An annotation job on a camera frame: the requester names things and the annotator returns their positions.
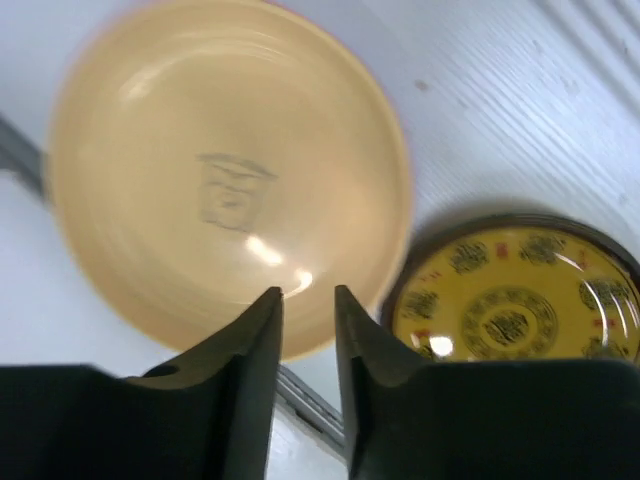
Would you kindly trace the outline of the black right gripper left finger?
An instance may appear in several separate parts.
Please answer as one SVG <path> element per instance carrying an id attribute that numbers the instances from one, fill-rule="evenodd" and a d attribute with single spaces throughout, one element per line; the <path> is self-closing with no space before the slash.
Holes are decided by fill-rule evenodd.
<path id="1" fill-rule="evenodd" d="M 281 291 L 140 377 L 88 365 L 1 370 L 5 479 L 261 479 L 283 326 Z"/>

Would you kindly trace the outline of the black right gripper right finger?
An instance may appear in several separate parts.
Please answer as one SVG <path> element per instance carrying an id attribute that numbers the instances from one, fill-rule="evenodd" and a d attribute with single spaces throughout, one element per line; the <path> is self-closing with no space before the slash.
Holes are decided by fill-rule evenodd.
<path id="1" fill-rule="evenodd" d="M 613 359 L 430 362 L 335 290 L 352 479 L 635 479 L 639 371 Z"/>

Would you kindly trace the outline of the yellow plate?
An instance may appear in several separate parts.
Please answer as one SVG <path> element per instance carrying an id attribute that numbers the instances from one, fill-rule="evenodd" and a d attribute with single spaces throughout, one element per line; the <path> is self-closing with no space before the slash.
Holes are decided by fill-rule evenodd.
<path id="1" fill-rule="evenodd" d="M 81 54 L 54 110 L 47 192 L 125 320 L 175 350 L 284 297 L 281 356 L 376 307 L 405 259 L 410 159 L 389 100 L 333 36 L 262 1 L 161 1 Z"/>

